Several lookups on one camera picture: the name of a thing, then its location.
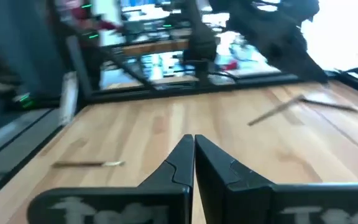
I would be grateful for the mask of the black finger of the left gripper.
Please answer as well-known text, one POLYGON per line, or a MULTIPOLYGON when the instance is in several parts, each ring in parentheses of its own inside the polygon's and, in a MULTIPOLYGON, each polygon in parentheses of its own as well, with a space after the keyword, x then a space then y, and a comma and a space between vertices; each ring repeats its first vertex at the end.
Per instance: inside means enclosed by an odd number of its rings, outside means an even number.
POLYGON ((328 76, 325 71, 306 53, 306 67, 308 69, 308 77, 320 84, 328 84, 328 76))
POLYGON ((297 75, 304 80, 313 81, 308 77, 308 69, 306 67, 306 52, 293 53, 291 56, 290 67, 290 70, 294 75, 297 75))

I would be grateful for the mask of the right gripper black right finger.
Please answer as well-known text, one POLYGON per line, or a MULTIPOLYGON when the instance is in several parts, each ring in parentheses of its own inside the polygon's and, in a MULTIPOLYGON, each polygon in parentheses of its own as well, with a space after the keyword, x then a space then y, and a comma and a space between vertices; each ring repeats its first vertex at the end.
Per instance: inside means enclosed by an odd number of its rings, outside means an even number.
POLYGON ((207 224, 358 224, 358 184, 275 184, 195 136, 207 224))

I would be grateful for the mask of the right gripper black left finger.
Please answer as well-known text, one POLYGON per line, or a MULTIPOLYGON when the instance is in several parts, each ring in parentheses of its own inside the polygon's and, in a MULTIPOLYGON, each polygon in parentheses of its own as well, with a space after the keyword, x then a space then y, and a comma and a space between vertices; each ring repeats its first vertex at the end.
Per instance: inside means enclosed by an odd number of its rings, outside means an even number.
POLYGON ((31 200, 28 224, 191 224, 194 162, 186 134, 137 187, 46 190, 31 200))

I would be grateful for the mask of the thin black makeup brush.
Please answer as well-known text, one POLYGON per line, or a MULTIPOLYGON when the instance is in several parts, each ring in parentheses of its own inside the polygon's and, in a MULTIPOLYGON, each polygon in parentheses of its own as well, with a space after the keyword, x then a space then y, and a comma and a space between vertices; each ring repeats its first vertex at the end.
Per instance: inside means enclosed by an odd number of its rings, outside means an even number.
POLYGON ((298 101, 302 100, 305 96, 304 95, 298 95, 296 97, 293 97, 291 100, 281 103, 279 105, 277 105, 275 108, 267 111, 266 113, 260 115, 259 117, 257 117, 256 119, 253 119, 252 121, 248 122, 247 124, 249 126, 253 126, 255 124, 257 124, 258 122, 263 121, 264 119, 267 119, 271 116, 273 116, 276 113, 279 113, 285 109, 287 109, 288 107, 290 107, 292 104, 297 103, 298 101))
POLYGON ((322 102, 322 101, 309 100, 307 98, 302 98, 301 101, 304 103, 309 103, 309 104, 313 104, 313 105, 325 106, 325 107, 329 107, 329 108, 335 108, 338 110, 344 110, 344 111, 350 111, 353 113, 358 113, 358 108, 353 107, 353 106, 339 105, 339 104, 335 104, 335 103, 327 103, 327 102, 322 102))

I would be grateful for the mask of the small red tool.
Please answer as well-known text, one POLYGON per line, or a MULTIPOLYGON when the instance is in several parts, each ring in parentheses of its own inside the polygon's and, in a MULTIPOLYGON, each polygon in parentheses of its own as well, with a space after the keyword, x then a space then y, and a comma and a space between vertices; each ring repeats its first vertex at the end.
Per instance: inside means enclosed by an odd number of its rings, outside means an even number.
POLYGON ((233 60, 227 64, 224 64, 222 66, 222 69, 225 71, 230 71, 230 70, 237 70, 238 69, 238 62, 236 60, 233 60))

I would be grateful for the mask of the wooden background table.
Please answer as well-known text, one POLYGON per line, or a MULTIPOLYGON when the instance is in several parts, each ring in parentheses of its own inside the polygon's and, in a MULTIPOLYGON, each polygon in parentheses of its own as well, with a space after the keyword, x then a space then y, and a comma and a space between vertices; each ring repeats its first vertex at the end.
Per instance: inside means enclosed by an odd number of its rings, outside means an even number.
POLYGON ((122 48, 126 56, 138 56, 149 54, 160 54, 165 52, 176 52, 188 48, 188 39, 163 40, 152 43, 134 44, 122 48))

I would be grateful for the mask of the silver aluminium extrusion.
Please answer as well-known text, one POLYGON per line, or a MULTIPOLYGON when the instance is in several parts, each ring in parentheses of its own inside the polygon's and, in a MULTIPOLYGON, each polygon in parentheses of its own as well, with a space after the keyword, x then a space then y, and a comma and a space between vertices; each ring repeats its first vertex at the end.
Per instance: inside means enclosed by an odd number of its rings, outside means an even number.
POLYGON ((62 94, 60 97, 60 125, 68 125, 74 118, 78 97, 78 79, 76 72, 68 72, 63 76, 62 94))

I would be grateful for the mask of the dark grey partition panel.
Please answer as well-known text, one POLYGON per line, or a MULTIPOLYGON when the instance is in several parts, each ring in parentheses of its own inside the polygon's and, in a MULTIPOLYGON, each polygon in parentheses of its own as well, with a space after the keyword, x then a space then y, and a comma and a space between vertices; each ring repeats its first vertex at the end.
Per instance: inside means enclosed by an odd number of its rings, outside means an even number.
POLYGON ((52 30, 53 0, 0 0, 0 66, 41 97, 62 90, 65 67, 52 30))

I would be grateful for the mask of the black diagonal frame strut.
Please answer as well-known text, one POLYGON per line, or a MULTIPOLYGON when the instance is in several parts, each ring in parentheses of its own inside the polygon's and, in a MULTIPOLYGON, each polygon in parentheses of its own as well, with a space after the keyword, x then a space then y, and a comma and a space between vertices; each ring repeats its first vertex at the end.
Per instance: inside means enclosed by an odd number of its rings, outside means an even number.
POLYGON ((146 87, 148 90, 156 90, 155 85, 148 81, 143 76, 139 75, 133 69, 131 69, 128 65, 126 65, 117 55, 112 53, 109 50, 98 48, 98 52, 103 56, 103 58, 111 60, 113 63, 115 63, 119 68, 123 69, 123 71, 137 80, 139 83, 143 84, 143 86, 146 87))

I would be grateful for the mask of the black frame post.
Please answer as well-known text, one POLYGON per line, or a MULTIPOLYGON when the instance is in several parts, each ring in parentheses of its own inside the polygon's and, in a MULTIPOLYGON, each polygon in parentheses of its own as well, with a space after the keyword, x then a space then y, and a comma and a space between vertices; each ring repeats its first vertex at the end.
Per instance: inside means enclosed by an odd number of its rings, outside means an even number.
POLYGON ((87 102, 92 97, 93 89, 88 78, 86 65, 83 60, 77 37, 74 35, 68 36, 66 38, 66 44, 70 53, 70 59, 73 64, 73 68, 76 71, 81 97, 84 102, 87 102))

